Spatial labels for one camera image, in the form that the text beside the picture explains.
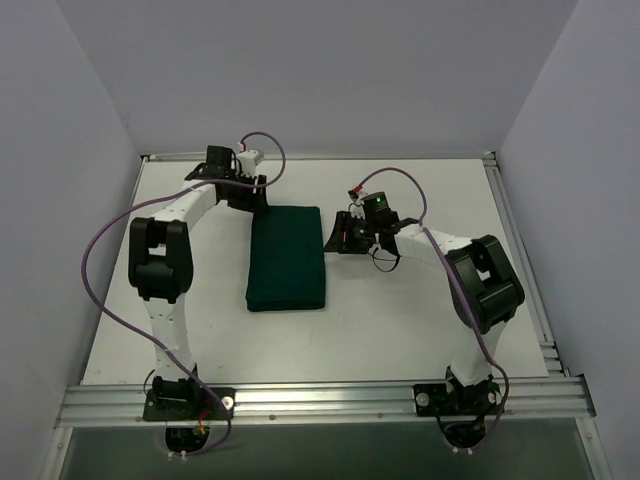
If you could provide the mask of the green surgical cloth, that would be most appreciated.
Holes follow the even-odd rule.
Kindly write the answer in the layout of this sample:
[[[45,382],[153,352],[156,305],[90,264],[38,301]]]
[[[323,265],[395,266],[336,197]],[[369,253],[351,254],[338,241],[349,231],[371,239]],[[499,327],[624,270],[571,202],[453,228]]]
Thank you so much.
[[[251,225],[251,312],[320,310],[326,302],[322,219],[316,206],[271,206]]]

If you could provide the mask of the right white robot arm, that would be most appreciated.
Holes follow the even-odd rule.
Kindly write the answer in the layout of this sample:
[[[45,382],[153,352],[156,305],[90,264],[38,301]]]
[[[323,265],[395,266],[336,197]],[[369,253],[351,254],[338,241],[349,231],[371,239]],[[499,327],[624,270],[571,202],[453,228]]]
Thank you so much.
[[[351,204],[336,213],[324,251],[372,255],[381,249],[396,261],[421,261],[445,272],[469,339],[448,367],[444,400],[455,412],[469,411],[480,400],[477,385],[488,381],[496,367],[495,351],[507,322],[525,300],[505,249],[493,235],[460,237],[402,219],[383,192],[366,194],[357,187],[348,195]]]

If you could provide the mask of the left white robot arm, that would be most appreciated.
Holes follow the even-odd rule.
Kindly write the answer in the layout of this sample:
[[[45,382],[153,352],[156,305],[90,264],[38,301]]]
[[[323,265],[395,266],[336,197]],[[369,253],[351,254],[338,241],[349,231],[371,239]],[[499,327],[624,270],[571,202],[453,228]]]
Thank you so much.
[[[156,347],[152,392],[166,398],[179,419],[194,417],[202,405],[192,379],[197,364],[188,342],[185,301],[194,278],[190,231],[221,202],[250,213],[268,208],[264,175],[256,173],[262,151],[245,146],[239,153],[209,146],[206,160],[184,179],[184,194],[150,217],[137,217],[129,229],[128,279],[151,320]]]

